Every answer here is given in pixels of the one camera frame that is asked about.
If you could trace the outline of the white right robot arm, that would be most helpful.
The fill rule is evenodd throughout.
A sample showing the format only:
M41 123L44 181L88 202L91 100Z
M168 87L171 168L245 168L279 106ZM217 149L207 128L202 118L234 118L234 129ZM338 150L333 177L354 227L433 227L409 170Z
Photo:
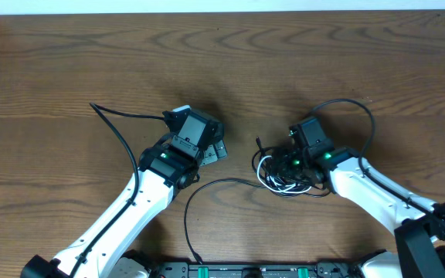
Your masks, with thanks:
M375 170L358 152L336 148L316 117L290 126L271 177L284 192L306 181L355 203L391 232L396 253L378 251L352 267L357 277L445 277L445 202L419 196Z

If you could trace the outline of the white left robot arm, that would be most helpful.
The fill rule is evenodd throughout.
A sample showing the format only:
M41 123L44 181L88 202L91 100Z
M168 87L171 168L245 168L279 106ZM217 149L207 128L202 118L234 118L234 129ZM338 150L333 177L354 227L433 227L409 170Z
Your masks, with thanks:
M131 180L99 219L47 261L35 255L23 277L107 277L144 227L199 180L199 169L227 156L224 125L190 106L165 111L169 129L133 160Z

